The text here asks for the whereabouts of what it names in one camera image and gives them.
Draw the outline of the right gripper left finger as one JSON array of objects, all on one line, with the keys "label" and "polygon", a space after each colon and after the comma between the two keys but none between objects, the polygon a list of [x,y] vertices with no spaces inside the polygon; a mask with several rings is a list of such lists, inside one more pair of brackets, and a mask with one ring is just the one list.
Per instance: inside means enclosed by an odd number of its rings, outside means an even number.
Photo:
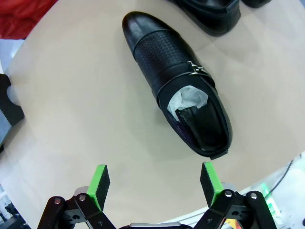
[{"label": "right gripper left finger", "polygon": [[110,186],[106,165],[98,165],[86,191],[65,200],[51,197],[38,224],[39,229],[73,229],[85,223],[90,229],[110,229],[112,223],[103,212]]}]

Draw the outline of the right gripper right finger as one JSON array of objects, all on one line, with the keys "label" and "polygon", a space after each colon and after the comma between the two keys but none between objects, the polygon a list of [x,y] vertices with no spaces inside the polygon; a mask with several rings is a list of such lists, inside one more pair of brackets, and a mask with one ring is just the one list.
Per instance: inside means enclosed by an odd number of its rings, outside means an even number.
[{"label": "right gripper right finger", "polygon": [[220,229],[227,219],[235,219],[242,229],[275,229],[276,224],[264,196],[259,191],[241,195],[223,188],[211,162],[202,164],[200,182],[208,210],[195,229]]}]

